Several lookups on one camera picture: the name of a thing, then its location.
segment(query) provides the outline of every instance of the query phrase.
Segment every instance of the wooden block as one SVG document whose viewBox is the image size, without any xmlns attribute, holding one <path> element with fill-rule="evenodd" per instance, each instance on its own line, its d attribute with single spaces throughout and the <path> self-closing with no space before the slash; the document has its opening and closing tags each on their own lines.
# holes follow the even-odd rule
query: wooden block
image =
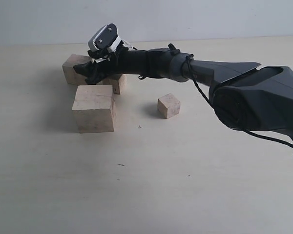
<svg viewBox="0 0 293 234">
<path fill-rule="evenodd" d="M 125 74 L 114 74 L 103 80 L 103 84 L 111 84 L 115 94 L 121 94 L 127 84 L 127 76 Z"/>
<path fill-rule="evenodd" d="M 87 85 L 84 79 L 86 77 L 79 75 L 75 72 L 73 66 L 77 64 L 83 64 L 92 61 L 92 58 L 84 55 L 72 54 L 65 63 L 63 63 L 62 68 L 68 84 L 74 85 Z"/>
<path fill-rule="evenodd" d="M 73 115 L 80 133 L 114 132 L 116 111 L 112 85 L 78 86 Z"/>
<path fill-rule="evenodd" d="M 167 94 L 158 99 L 157 109 L 164 118 L 173 117 L 180 112 L 180 101 L 173 94 Z"/>
</svg>

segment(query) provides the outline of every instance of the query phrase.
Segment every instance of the wooden cube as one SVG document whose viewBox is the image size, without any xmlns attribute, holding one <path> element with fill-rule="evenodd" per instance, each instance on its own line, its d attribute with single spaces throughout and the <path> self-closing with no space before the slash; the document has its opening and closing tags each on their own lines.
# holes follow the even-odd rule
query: wooden cube
<svg viewBox="0 0 293 234">
<path fill-rule="evenodd" d="M 164 118 L 168 119 L 179 114 L 180 101 L 173 94 L 167 94 L 158 99 L 157 109 Z"/>
<path fill-rule="evenodd" d="M 127 84 L 127 76 L 125 74 L 114 74 L 103 80 L 103 84 L 111 84 L 115 94 L 121 94 Z"/>
<path fill-rule="evenodd" d="M 114 132 L 116 111 L 112 85 L 78 86 L 73 115 L 80 133 Z"/>
<path fill-rule="evenodd" d="M 89 56 L 72 54 L 62 65 L 66 82 L 74 85 L 87 85 L 85 82 L 86 77 L 77 74 L 73 67 L 77 64 L 83 64 L 89 61 L 92 61 L 92 58 Z"/>
</svg>

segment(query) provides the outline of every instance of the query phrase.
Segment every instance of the black wire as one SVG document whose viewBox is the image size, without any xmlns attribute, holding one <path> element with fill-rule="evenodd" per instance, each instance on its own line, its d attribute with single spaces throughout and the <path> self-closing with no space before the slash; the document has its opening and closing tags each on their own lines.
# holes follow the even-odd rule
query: black wire
<svg viewBox="0 0 293 234">
<path fill-rule="evenodd" d="M 191 69 L 191 65 L 190 65 L 190 61 L 193 59 L 193 54 L 191 55 L 188 55 L 186 57 L 186 61 L 187 61 L 187 64 L 188 64 L 188 69 L 189 69 L 189 73 L 191 75 L 191 78 L 193 80 L 193 83 L 195 85 L 195 87 L 197 88 L 197 90 L 200 92 L 200 94 L 203 96 L 203 98 L 206 100 L 206 102 L 211 106 L 212 109 L 215 110 L 213 104 L 211 103 L 211 101 L 207 98 L 207 96 L 204 94 L 204 92 L 202 91 L 202 89 L 199 87 L 199 85 L 197 84 L 196 80 L 195 80 L 195 77 L 194 77 L 194 74 L 193 74 L 193 71 Z M 245 129 L 242 129 L 242 128 L 239 128 L 239 130 L 243 131 L 244 133 L 246 134 L 249 134 L 253 137 L 257 137 L 257 138 L 260 138 L 260 139 L 264 139 L 264 140 L 269 140 L 269 141 L 273 141 L 273 142 L 277 142 L 277 143 L 280 143 L 280 144 L 284 144 L 286 146 L 289 146 L 291 148 L 293 148 L 293 144 L 289 143 L 289 142 L 286 142 L 284 140 L 280 140 L 280 139 L 276 139 L 276 138 L 273 138 L 273 137 L 269 137 L 269 136 L 263 136 L 263 135 L 260 135 L 260 134 L 256 134 L 256 133 L 253 133 L 249 130 L 245 130 Z"/>
</svg>

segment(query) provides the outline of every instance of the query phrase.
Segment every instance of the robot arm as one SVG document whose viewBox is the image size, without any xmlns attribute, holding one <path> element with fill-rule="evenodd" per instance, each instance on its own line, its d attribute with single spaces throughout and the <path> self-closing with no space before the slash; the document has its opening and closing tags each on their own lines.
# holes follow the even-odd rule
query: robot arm
<svg viewBox="0 0 293 234">
<path fill-rule="evenodd" d="M 253 136 L 259 135 L 251 131 L 274 131 L 293 141 L 293 71 L 289 67 L 257 69 L 261 64 L 256 62 L 199 61 L 172 44 L 168 48 L 130 50 L 133 47 L 119 38 L 114 24 L 101 28 L 88 45 L 94 62 L 74 66 L 77 73 L 87 77 L 87 84 L 96 84 L 111 74 L 193 80 L 196 86 L 201 83 L 209 87 L 205 98 L 227 127 Z"/>
</svg>

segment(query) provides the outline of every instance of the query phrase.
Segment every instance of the white table surface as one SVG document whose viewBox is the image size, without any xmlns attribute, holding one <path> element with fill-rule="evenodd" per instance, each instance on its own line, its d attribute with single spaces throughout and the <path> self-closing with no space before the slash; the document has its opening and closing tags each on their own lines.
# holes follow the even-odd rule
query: white table surface
<svg viewBox="0 0 293 234">
<path fill-rule="evenodd" d="M 293 37 L 175 45 L 293 69 Z M 0 234 L 293 233 L 293 150 L 222 125 L 192 82 L 128 76 L 116 131 L 78 134 L 61 65 L 86 52 L 0 47 Z M 156 103 L 167 93 L 181 112 L 165 120 Z"/>
</svg>

